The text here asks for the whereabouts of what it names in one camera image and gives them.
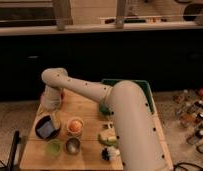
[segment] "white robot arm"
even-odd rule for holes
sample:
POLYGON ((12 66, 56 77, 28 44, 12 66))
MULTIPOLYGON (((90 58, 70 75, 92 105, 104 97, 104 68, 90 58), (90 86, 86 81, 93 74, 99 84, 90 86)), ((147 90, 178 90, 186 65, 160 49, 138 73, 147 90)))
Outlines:
POLYGON ((42 73, 46 84, 42 105, 56 109, 67 88, 109 108, 125 171, 169 171, 143 90, 132 81, 107 86, 71 78, 62 68, 42 73))

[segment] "green basket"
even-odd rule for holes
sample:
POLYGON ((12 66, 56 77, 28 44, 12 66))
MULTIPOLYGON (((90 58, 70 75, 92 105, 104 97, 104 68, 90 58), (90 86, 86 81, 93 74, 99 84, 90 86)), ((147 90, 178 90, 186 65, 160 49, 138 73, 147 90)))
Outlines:
MULTIPOLYGON (((105 84, 105 85, 114 86, 119 81, 122 81, 122 79, 102 79, 101 82, 102 82, 102 84, 105 84)), ((150 111, 152 114, 154 114, 154 106, 153 106, 151 89, 150 89, 149 83, 145 80, 130 80, 130 81, 135 82, 142 88, 142 90, 144 91, 144 93, 146 95, 146 98, 147 98, 147 101, 148 101, 148 104, 150 107, 150 111)), ((106 106, 100 105, 99 110, 104 115, 111 115, 111 112, 109 111, 109 109, 106 106)))

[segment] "speckled floor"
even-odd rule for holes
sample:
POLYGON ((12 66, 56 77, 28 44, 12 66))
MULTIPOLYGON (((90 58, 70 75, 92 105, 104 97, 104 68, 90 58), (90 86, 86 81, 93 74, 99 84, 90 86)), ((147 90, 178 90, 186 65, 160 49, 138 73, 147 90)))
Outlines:
MULTIPOLYGON (((172 101, 175 94, 178 91, 153 93, 173 163, 191 162, 203 166, 203 155, 185 141, 193 127, 182 128, 174 115, 178 106, 172 101)), ((194 91, 190 91, 190 95, 192 100, 197 99, 194 91)), ((14 131, 19 130, 21 137, 28 136, 38 105, 38 101, 0 103, 0 159, 4 163, 8 161, 14 131)))

